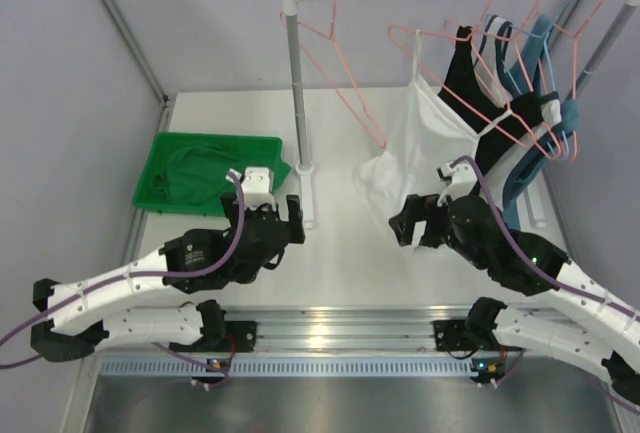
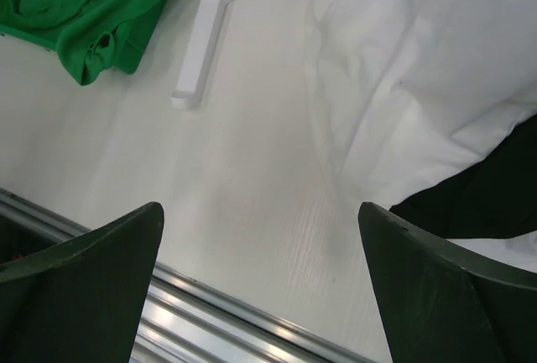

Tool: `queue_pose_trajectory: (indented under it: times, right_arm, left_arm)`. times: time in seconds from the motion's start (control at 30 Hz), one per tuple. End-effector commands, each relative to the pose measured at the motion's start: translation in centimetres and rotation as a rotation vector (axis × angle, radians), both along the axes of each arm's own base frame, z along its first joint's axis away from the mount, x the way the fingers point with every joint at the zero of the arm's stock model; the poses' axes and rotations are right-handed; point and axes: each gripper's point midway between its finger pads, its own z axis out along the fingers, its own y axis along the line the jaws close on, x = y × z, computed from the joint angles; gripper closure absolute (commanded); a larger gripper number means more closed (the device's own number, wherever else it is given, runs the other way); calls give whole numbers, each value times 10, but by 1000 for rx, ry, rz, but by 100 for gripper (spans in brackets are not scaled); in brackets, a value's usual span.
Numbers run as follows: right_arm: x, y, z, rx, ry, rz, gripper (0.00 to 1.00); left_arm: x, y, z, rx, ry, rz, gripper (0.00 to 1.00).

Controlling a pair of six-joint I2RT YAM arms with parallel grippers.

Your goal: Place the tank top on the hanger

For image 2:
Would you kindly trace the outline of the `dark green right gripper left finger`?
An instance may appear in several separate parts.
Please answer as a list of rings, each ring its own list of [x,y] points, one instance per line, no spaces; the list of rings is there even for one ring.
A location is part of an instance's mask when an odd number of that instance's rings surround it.
[[[127,362],[164,230],[151,202],[54,243],[1,219],[1,360]]]

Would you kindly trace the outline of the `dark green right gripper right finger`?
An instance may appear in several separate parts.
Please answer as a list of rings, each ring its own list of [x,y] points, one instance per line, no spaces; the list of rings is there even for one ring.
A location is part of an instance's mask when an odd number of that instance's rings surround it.
[[[536,275],[374,203],[357,220],[395,362],[534,362]]]

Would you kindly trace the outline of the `green tank top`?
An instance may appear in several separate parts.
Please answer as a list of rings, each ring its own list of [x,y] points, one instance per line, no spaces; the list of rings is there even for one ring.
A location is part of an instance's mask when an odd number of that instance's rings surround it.
[[[54,51],[81,86],[136,71],[167,0],[1,0],[1,32]]]

